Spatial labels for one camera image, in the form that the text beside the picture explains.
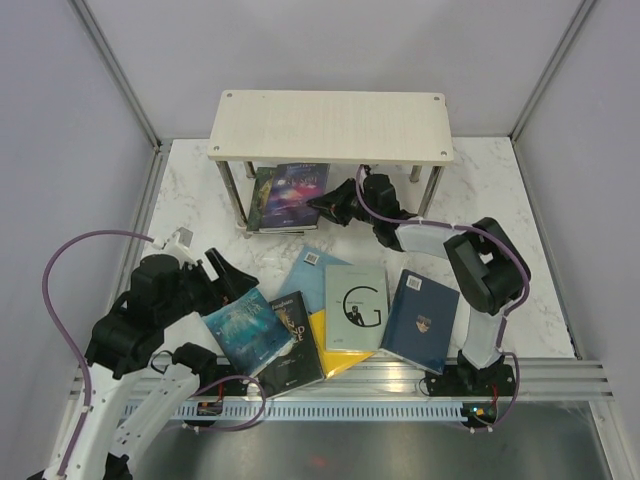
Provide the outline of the purple Robinson Crusoe book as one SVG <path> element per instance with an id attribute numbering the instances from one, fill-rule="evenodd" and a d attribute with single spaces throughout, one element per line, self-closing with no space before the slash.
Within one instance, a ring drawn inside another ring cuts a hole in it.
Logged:
<path id="1" fill-rule="evenodd" d="M 325 194 L 329 168 L 326 163 L 278 165 L 259 231 L 299 232 L 316 229 L 319 213 L 307 202 Z"/>

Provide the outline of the teal sea cover book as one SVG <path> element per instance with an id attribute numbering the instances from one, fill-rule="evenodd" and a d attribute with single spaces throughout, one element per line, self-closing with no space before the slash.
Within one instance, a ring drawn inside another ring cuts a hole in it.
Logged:
<path id="1" fill-rule="evenodd" d="M 204 323 L 230 364 L 249 377 L 256 377 L 295 343 L 257 288 L 206 316 Z"/>

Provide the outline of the green fantasy cover book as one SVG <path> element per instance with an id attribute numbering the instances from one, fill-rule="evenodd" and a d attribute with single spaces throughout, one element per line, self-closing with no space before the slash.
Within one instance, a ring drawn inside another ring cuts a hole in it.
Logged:
<path id="1" fill-rule="evenodd" d="M 247 217 L 246 230 L 248 232 L 257 232 L 260 228 L 275 172 L 275 167 L 259 167 L 256 170 L 256 178 Z"/>

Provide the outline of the grey Great Gatsby book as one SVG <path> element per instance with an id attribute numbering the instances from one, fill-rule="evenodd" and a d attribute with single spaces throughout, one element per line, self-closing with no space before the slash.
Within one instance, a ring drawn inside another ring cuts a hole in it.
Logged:
<path id="1" fill-rule="evenodd" d="M 374 352 L 389 315 L 387 276 L 379 266 L 325 269 L 325 347 L 332 352 Z"/>

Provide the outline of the black Moon and Sixpence book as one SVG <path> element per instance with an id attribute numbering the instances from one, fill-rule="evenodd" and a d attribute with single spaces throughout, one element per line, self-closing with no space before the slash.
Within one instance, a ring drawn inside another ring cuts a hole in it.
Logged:
<path id="1" fill-rule="evenodd" d="M 302 293 L 295 291 L 271 303 L 294 343 L 259 375 L 267 398 L 275 398 L 325 379 Z"/>

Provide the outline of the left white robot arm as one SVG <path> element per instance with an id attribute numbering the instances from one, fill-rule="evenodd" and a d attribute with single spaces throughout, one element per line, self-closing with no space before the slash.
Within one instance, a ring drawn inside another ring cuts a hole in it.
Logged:
<path id="1" fill-rule="evenodd" d="M 174 350 L 140 406 L 127 420 L 121 418 L 168 327 L 191 314 L 215 313 L 258 285 L 216 249 L 206 257 L 215 280 L 181 246 L 166 246 L 133 270 L 129 289 L 94 325 L 79 357 L 82 399 L 54 460 L 36 478 L 130 479 L 135 461 L 185 400 L 223 388 L 227 380 L 218 375 L 216 354 L 187 342 Z"/>

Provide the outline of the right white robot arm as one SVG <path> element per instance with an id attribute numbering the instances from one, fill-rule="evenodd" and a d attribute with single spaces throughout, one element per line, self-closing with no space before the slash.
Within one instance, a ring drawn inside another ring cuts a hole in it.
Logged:
<path id="1" fill-rule="evenodd" d="M 527 263 L 496 219 L 470 225 L 425 219 L 400 206 L 385 174 L 360 173 L 307 205 L 337 225 L 353 220 L 371 225 L 379 243 L 392 250 L 448 260 L 470 306 L 458 385 L 477 394 L 492 383 L 507 317 L 526 301 L 531 281 Z"/>

